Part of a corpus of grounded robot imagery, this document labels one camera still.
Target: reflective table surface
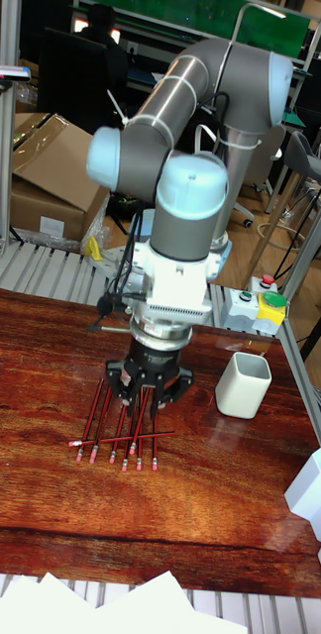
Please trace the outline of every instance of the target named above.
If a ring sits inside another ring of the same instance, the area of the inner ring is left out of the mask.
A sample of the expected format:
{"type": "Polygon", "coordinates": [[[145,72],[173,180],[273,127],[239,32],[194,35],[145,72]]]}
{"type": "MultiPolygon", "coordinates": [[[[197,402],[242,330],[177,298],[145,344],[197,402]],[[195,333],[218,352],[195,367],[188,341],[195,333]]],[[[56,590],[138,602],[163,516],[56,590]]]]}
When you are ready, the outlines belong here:
{"type": "MultiPolygon", "coordinates": [[[[195,383],[159,416],[143,469],[110,446],[80,464],[105,361],[130,336],[88,333],[95,309],[0,289],[0,572],[140,583],[171,570],[192,588],[321,597],[320,547],[284,492],[318,448],[279,340],[195,328],[181,364],[195,383]],[[223,416],[214,388],[236,351],[265,354],[272,383],[253,420],[223,416]]],[[[104,320],[125,326],[123,317],[104,320]]],[[[92,425],[91,438],[100,413],[92,425]]],[[[112,403],[105,436],[121,403],[112,403]]]]}

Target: robotic arm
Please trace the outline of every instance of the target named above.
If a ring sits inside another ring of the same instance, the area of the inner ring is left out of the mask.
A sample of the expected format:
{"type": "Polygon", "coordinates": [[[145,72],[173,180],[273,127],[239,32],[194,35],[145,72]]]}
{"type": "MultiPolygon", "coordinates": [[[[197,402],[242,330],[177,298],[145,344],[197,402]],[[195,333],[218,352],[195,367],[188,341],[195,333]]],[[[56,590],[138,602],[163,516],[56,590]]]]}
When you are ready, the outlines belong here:
{"type": "Polygon", "coordinates": [[[125,401],[132,403],[141,386],[150,385],[155,413],[192,384],[191,371],[178,365],[180,352],[191,326],[204,323],[211,312],[206,283],[230,251],[225,230],[231,211],[260,136],[281,121],[291,75],[286,57],[206,40],[175,59],[122,132],[96,132],[89,177],[112,191],[156,202],[151,238],[136,244],[133,259],[133,267],[144,272],[146,300],[133,305],[128,357],[108,362],[106,369],[125,401]],[[224,125],[216,154],[185,155],[174,148],[199,102],[211,102],[224,125]],[[128,385],[123,370],[131,378],[128,385]]]}

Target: white paper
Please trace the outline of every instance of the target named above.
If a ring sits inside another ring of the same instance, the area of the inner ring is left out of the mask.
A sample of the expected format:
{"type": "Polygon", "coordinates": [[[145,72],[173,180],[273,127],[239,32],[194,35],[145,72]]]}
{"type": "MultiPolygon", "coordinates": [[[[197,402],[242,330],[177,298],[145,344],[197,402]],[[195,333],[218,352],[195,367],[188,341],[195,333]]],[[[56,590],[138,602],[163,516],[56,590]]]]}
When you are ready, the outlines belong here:
{"type": "Polygon", "coordinates": [[[97,632],[127,634],[246,634],[247,628],[224,619],[195,612],[170,573],[136,587],[96,609],[97,632]]]}
{"type": "Polygon", "coordinates": [[[95,609],[47,574],[41,583],[21,577],[0,599],[0,634],[246,634],[247,628],[195,612],[171,573],[95,609]]]}
{"type": "Polygon", "coordinates": [[[41,216],[40,231],[43,234],[50,234],[56,238],[63,238],[64,223],[62,220],[56,220],[55,218],[47,218],[47,216],[41,216]]]}
{"type": "Polygon", "coordinates": [[[80,634],[94,609],[47,575],[41,583],[12,581],[0,599],[0,634],[80,634]]]}

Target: white ceramic cup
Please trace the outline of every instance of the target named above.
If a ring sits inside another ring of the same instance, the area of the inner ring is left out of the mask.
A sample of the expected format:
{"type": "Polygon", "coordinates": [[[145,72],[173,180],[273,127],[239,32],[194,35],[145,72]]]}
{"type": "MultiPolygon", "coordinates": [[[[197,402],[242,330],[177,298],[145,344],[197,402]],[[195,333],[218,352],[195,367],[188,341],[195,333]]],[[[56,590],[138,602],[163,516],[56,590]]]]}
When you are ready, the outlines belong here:
{"type": "Polygon", "coordinates": [[[218,409],[227,416],[254,418],[271,382],[264,357],[235,353],[215,387],[218,409]]]}

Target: person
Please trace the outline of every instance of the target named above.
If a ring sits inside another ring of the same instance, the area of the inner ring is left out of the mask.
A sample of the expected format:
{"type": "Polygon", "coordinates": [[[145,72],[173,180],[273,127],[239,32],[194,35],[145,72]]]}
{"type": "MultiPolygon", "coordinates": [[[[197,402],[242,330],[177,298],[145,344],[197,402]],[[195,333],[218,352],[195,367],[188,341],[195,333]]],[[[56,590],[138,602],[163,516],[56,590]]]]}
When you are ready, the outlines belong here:
{"type": "Polygon", "coordinates": [[[111,38],[116,22],[115,11],[105,4],[93,4],[87,12],[87,21],[88,26],[79,35],[91,42],[105,45],[109,88],[121,107],[125,107],[128,58],[127,53],[111,38]]]}

